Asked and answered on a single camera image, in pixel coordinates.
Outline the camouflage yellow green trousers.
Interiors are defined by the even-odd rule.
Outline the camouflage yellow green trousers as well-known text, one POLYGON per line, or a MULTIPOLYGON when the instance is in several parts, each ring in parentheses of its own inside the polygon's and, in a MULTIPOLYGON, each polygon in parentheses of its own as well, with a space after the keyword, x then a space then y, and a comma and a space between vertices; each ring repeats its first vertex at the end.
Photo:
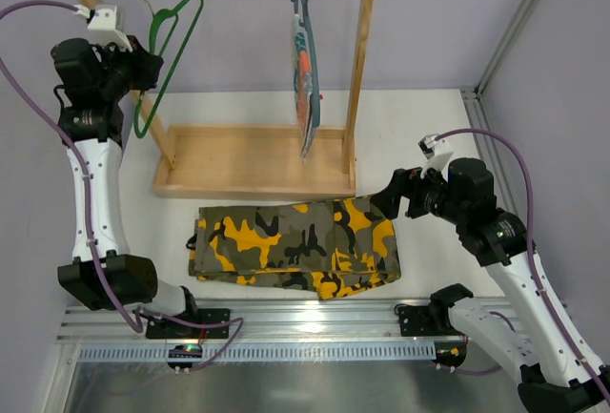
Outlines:
POLYGON ((394 223, 369 196, 202 207, 188 240, 200 281, 347 298, 401 277, 394 223))

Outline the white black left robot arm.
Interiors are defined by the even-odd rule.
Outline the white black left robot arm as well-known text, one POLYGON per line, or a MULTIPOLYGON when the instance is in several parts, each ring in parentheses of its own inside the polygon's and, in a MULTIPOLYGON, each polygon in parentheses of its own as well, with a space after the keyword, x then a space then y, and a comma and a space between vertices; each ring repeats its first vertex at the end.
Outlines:
POLYGON ((71 102, 58 127, 73 173, 76 231, 72 260, 57 270, 59 284, 92 311, 144 308, 183 320, 196 314, 184 286, 159 279, 153 262, 132 254, 121 216, 123 157, 120 100, 155 87, 163 65, 134 36, 128 47, 72 38, 51 50, 60 89, 71 102))

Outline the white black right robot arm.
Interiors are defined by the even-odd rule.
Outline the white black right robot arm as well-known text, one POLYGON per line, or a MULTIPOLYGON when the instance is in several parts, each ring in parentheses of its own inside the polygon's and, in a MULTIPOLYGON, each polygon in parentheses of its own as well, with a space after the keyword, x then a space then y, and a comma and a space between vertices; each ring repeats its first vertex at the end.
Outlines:
POLYGON ((527 253, 527 231, 498 206, 494 178, 475 158, 438 169, 394 171, 371 202, 389 219, 400 201, 407 217, 433 215, 452 223, 461 245, 504 293, 523 332, 515 333, 486 311, 460 284, 430 297, 441 328, 473 338, 515 381, 529 412, 583 412, 609 400, 609 367, 584 341, 542 275, 538 255, 527 253))

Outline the blue-grey clothes hanger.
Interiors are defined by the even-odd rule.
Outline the blue-grey clothes hanger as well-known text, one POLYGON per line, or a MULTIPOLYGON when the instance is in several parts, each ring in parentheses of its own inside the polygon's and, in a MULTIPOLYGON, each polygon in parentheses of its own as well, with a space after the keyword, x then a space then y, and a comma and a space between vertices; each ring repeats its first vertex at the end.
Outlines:
POLYGON ((315 40, 309 0, 291 0, 293 4, 293 63, 294 89, 297 108, 305 113, 305 125, 308 129, 317 129, 321 117, 321 93, 315 40))

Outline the colourful printed cloth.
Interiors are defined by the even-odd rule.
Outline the colourful printed cloth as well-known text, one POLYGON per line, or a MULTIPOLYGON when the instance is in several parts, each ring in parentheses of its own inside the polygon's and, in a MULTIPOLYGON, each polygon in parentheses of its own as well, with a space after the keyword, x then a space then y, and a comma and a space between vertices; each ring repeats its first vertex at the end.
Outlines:
POLYGON ((291 32, 295 116, 301 135, 298 156, 305 162, 321 118, 317 55, 311 24, 298 12, 293 15, 291 32))

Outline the wooden clothes rack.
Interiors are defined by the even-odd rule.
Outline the wooden clothes rack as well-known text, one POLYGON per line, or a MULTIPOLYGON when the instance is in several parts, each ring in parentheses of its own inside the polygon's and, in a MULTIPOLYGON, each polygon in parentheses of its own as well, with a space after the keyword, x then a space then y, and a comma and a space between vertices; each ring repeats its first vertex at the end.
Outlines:
MULTIPOLYGON (((79 0, 94 7, 102 0, 79 0)), ((152 120, 162 155, 153 190, 175 198, 311 200, 356 192, 355 131, 374 0, 360 0, 344 126, 322 126, 310 157, 295 126, 172 124, 152 120)))

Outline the aluminium corner frame profile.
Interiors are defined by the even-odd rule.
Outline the aluminium corner frame profile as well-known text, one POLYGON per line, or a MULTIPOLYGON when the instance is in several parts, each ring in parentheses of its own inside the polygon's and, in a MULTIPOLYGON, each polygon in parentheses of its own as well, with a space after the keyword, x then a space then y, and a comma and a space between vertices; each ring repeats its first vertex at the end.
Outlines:
MULTIPOLYGON (((462 102, 471 127, 491 131, 492 124, 487 113, 485 95, 510 51, 519 40, 523 29, 534 13, 540 0, 520 0, 512 14, 508 26, 496 45, 479 82, 475 86, 460 89, 462 102)), ((495 174, 499 202, 512 213, 518 212, 518 205, 513 195, 504 160, 498 149, 497 142, 484 139, 476 134, 475 144, 478 153, 490 166, 495 174)))

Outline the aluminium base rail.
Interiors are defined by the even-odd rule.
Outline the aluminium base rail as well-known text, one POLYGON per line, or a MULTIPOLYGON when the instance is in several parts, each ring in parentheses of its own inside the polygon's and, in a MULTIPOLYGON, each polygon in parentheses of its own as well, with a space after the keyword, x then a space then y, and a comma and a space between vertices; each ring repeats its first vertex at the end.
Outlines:
MULTIPOLYGON (((427 299, 200 299, 202 308, 228 308, 244 319, 239 342, 263 341, 396 341, 399 305, 424 306, 427 299)), ((67 308, 57 332, 58 343, 142 341, 111 311, 67 308)))

